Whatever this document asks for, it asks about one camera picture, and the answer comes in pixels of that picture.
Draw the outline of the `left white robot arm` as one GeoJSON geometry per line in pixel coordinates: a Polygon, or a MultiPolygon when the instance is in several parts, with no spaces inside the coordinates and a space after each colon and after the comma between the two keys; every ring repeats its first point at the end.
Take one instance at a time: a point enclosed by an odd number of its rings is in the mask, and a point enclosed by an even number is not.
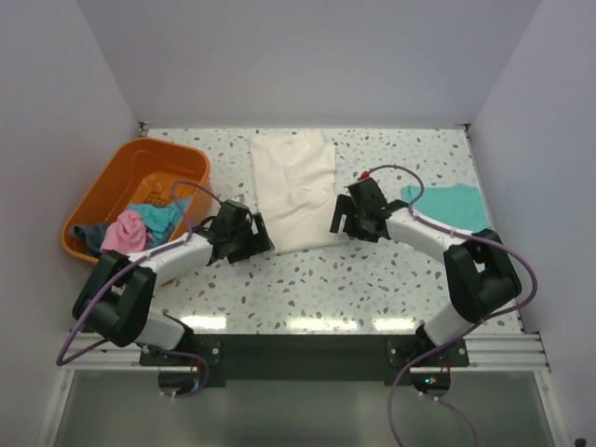
{"type": "Polygon", "coordinates": [[[183,365],[193,354],[191,330],[150,309],[154,289],[220,260],[232,264],[272,249],[262,214],[226,200],[216,215],[156,249],[102,255],[74,303],[73,316],[79,327],[114,345],[158,346],[170,364],[183,365]]]}

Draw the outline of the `white t shirt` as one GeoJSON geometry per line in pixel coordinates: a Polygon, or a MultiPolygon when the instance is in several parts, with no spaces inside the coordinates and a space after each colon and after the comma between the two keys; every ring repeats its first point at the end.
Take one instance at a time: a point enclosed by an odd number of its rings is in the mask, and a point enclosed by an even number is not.
{"type": "Polygon", "coordinates": [[[335,150],[319,130],[256,135],[250,142],[257,207],[274,253],[347,241],[330,231],[336,204],[335,150]]]}

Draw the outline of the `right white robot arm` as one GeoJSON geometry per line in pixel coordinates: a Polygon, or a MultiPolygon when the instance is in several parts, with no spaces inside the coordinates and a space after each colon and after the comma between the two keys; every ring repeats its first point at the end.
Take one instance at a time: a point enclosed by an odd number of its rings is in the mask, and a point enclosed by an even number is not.
{"type": "Polygon", "coordinates": [[[449,303],[416,330],[414,353],[421,363],[437,365],[448,354],[448,342],[521,294],[519,277],[495,231],[448,230],[415,214],[402,200],[387,201],[372,178],[347,190],[336,198],[331,232],[406,244],[444,267],[449,303]]]}

